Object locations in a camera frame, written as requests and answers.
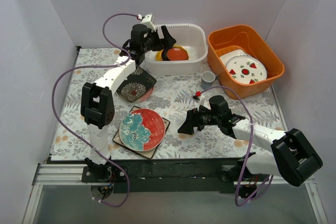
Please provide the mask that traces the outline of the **yellow dotted scalloped plate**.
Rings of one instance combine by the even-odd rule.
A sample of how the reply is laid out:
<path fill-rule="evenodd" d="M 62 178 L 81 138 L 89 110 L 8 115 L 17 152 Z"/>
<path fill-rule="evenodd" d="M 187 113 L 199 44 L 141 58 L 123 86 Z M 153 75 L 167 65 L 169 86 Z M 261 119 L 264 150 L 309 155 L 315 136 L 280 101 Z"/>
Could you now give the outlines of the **yellow dotted scalloped plate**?
<path fill-rule="evenodd" d="M 174 48 L 174 47 L 177 47 L 177 48 L 183 48 L 183 47 L 178 46 L 178 45 L 173 46 L 173 48 Z M 159 52 L 156 54 L 156 56 L 155 56 L 156 61 L 162 61 L 161 53 L 162 53 L 162 50 L 159 51 Z"/>

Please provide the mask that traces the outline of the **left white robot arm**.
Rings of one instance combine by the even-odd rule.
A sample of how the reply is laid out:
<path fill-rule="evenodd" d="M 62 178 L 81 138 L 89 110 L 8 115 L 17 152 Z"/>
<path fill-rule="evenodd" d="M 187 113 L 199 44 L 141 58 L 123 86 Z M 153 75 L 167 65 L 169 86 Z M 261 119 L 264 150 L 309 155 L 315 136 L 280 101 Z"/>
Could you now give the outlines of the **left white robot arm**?
<path fill-rule="evenodd" d="M 151 29 L 144 24 L 133 25 L 131 38 L 124 43 L 115 62 L 117 66 L 108 70 L 94 83 L 87 82 L 82 87 L 80 112 L 87 124 L 89 141 L 93 146 L 85 163 L 90 174 L 100 182 L 108 181 L 112 175 L 106 162 L 110 158 L 108 126 L 115 114 L 113 94 L 136 71 L 147 52 L 171 49 L 176 44 L 167 27 L 162 25 L 160 28 L 163 38 L 159 37 L 156 28 Z"/>

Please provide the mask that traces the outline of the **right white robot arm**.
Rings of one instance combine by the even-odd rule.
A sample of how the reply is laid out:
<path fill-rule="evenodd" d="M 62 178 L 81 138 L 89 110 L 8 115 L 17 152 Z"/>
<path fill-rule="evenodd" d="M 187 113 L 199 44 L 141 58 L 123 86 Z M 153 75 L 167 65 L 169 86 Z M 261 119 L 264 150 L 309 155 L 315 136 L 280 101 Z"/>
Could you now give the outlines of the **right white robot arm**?
<path fill-rule="evenodd" d="M 221 95 L 209 99 L 210 107 L 200 102 L 187 111 L 178 133 L 193 135 L 207 125 L 215 125 L 220 131 L 236 140 L 254 143 L 268 151 L 267 155 L 249 152 L 235 166 L 224 168 L 222 176 L 228 180 L 251 180 L 255 175 L 281 176 L 292 186 L 300 186 L 323 166 L 323 161 L 305 135 L 298 129 L 281 131 L 261 125 L 234 114 Z"/>

